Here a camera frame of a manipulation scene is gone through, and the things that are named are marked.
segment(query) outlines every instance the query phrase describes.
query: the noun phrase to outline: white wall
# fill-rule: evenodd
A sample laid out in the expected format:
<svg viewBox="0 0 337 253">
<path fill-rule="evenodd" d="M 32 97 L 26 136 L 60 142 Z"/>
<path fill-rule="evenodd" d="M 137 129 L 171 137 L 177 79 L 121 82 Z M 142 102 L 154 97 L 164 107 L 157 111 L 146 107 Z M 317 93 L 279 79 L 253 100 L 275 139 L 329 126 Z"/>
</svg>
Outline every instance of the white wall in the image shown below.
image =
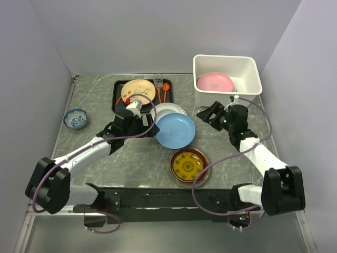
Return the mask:
<svg viewBox="0 0 337 253">
<path fill-rule="evenodd" d="M 72 74 L 191 73 L 196 54 L 267 63 L 301 0 L 31 0 Z"/>
<path fill-rule="evenodd" d="M 263 102 L 282 159 L 303 172 L 319 252 L 336 252 L 335 0 L 302 0 L 262 73 Z"/>
<path fill-rule="evenodd" d="M 8 253 L 36 162 L 51 155 L 72 79 L 29 1 L 1 2 L 0 34 L 0 252 Z"/>
</svg>

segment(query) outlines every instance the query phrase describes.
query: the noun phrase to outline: blue and white bowl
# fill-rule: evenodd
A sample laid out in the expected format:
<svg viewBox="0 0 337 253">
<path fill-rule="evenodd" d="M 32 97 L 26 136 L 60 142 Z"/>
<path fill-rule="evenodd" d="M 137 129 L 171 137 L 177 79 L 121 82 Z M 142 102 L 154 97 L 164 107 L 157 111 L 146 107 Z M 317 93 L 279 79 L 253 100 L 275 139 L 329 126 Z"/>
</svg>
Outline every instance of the blue and white bowl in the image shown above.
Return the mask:
<svg viewBox="0 0 337 253">
<path fill-rule="evenodd" d="M 63 118 L 65 126 L 71 129 L 80 129 L 86 125 L 87 121 L 88 116 L 82 109 L 72 109 Z"/>
</svg>

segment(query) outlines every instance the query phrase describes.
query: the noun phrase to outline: white container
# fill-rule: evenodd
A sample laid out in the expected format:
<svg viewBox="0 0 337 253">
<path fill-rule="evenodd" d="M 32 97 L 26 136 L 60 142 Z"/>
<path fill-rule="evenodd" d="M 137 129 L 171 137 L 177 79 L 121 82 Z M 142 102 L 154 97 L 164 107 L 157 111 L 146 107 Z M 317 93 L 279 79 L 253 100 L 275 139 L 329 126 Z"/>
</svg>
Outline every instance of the white container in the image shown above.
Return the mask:
<svg viewBox="0 0 337 253">
<path fill-rule="evenodd" d="M 233 83 L 233 92 L 203 91 L 198 89 L 198 79 L 210 72 L 221 72 L 229 76 Z M 253 100 L 262 93 L 262 86 L 255 60 L 245 56 L 223 56 L 198 54 L 193 58 L 194 98 L 196 106 L 211 106 L 215 101 L 223 105 L 230 103 L 230 96 L 239 95 Z"/>
</svg>

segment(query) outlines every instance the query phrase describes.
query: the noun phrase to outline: orange spoon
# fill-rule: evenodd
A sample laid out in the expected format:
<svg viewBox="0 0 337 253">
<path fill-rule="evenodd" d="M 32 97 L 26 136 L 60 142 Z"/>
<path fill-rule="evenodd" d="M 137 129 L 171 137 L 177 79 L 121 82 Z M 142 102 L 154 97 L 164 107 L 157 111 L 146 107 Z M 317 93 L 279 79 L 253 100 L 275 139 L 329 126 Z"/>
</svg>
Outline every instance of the orange spoon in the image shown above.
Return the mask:
<svg viewBox="0 0 337 253">
<path fill-rule="evenodd" d="M 163 90 L 165 91 L 164 93 L 164 103 L 166 102 L 166 92 L 170 89 L 170 85 L 168 83 L 163 84 Z"/>
</svg>

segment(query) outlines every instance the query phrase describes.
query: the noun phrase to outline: gray marble countertop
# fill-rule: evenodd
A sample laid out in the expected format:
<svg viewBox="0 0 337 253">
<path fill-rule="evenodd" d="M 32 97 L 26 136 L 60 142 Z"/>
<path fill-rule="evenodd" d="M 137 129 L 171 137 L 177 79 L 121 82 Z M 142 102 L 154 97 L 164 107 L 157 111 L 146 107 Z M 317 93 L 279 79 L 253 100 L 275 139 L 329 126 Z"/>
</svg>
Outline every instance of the gray marble countertop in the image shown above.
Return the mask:
<svg viewBox="0 0 337 253">
<path fill-rule="evenodd" d="M 70 153 L 90 141 L 115 117 L 111 110 L 113 85 L 117 80 L 150 79 L 150 75 L 81 75 L 75 78 L 74 92 L 69 104 L 84 109 L 90 119 L 82 130 L 62 127 L 57 139 L 54 157 Z M 196 117 L 199 109 L 194 105 L 192 75 L 165 75 L 173 83 L 173 102 L 180 105 L 194 121 L 196 136 L 192 146 L 202 150 L 212 162 L 237 153 L 230 144 L 226 131 L 218 132 Z M 259 137 L 268 134 L 262 112 L 249 107 L 249 127 Z M 271 141 L 265 145 L 272 151 Z M 178 188 L 165 170 L 165 161 L 172 150 L 161 146 L 156 138 L 129 139 L 111 156 L 93 163 L 73 179 L 73 184 L 93 183 L 101 187 Z M 234 184 L 262 184 L 262 176 L 248 158 L 241 156 L 226 160 L 212 169 L 203 188 L 231 188 Z"/>
</svg>

